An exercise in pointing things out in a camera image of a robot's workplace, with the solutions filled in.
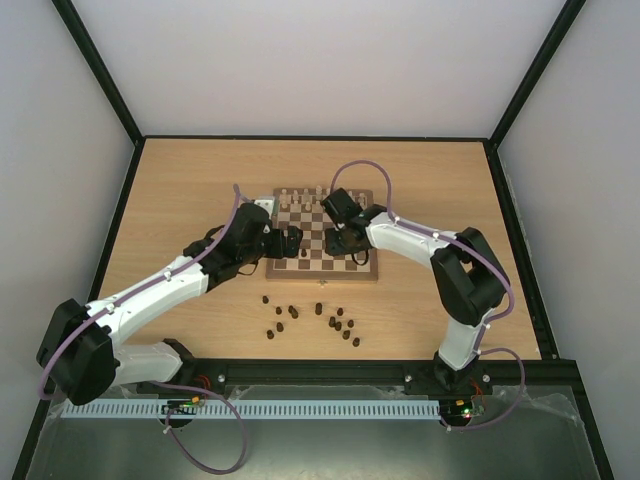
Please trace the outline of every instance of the wooden chessboard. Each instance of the wooden chessboard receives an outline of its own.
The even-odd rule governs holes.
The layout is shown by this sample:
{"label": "wooden chessboard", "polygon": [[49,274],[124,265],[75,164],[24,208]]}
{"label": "wooden chessboard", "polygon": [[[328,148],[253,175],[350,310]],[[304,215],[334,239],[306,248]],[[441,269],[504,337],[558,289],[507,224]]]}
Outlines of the wooden chessboard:
{"label": "wooden chessboard", "polygon": [[[371,190],[347,190],[349,196],[365,209],[373,204]],[[325,253],[324,230],[334,228],[329,216],[324,213],[320,201],[329,194],[328,188],[276,188],[277,199],[273,224],[277,228],[288,225],[298,227],[303,232],[300,254],[296,258],[268,260],[269,280],[314,280],[318,282],[376,282],[378,280],[378,257],[374,249],[369,251],[369,261],[365,252],[356,255],[332,257]]]}

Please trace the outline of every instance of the robotic arm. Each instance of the robotic arm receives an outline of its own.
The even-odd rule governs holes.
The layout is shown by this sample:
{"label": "robotic arm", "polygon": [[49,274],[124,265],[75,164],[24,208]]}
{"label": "robotic arm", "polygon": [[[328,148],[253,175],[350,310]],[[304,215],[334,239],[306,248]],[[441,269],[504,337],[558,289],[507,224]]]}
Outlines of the robotic arm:
{"label": "robotic arm", "polygon": [[274,229],[274,205],[274,197],[242,204],[218,245],[198,262],[193,260],[213,243],[211,236],[222,227],[210,230],[167,267],[120,293],[86,306],[73,299],[59,305],[38,350],[38,363],[45,367],[72,332],[106,309],[108,313],[86,328],[51,370],[50,378],[69,399],[83,405],[112,385],[174,378],[189,355],[179,343],[123,345],[124,342],[170,308],[234,278],[246,265],[256,265],[263,257],[297,256],[302,231],[296,227]]}
{"label": "robotic arm", "polygon": [[[474,250],[507,278],[482,233],[473,228],[461,233],[427,229],[435,232],[430,237],[419,233],[424,230],[422,225],[399,217],[392,219],[380,205],[363,211],[341,188],[323,200],[322,206],[336,226],[325,230],[329,255],[353,255],[379,248],[433,270],[440,299],[449,314],[447,333],[435,357],[439,364],[436,375],[445,389],[452,389],[477,358],[486,321],[506,291],[486,266],[445,238]],[[471,268],[467,271],[464,264],[471,264]]]}

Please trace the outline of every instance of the black bracket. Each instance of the black bracket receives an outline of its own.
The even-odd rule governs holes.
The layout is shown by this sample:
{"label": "black bracket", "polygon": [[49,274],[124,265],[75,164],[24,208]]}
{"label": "black bracket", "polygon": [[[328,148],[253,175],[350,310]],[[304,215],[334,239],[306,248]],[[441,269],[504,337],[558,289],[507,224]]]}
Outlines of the black bracket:
{"label": "black bracket", "polygon": [[[509,281],[479,230],[466,228],[456,235],[456,240],[478,252]],[[471,264],[469,271],[465,270],[465,264]],[[462,324],[477,326],[489,309],[500,305],[506,293],[500,280],[487,267],[454,245],[436,250],[431,257],[431,267],[442,305]]]}

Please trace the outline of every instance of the white wall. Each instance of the white wall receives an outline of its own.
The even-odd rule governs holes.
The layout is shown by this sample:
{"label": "white wall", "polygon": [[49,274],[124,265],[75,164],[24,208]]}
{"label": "white wall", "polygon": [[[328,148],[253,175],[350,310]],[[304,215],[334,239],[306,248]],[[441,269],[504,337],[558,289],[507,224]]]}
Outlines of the white wall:
{"label": "white wall", "polygon": [[145,134],[488,136],[564,0],[75,0]]}
{"label": "white wall", "polygon": [[0,478],[53,309],[86,299],[132,145],[48,0],[0,3]]}
{"label": "white wall", "polygon": [[640,3],[587,2],[500,149],[616,478],[640,452]]}

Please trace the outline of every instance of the chessboard square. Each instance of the chessboard square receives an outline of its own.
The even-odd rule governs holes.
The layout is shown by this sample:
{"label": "chessboard square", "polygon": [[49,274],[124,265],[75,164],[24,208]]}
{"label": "chessboard square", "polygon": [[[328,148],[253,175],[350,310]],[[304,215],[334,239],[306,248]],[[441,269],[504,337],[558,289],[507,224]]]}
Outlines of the chessboard square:
{"label": "chessboard square", "polygon": [[322,260],[311,260],[311,270],[319,272],[322,270]]}

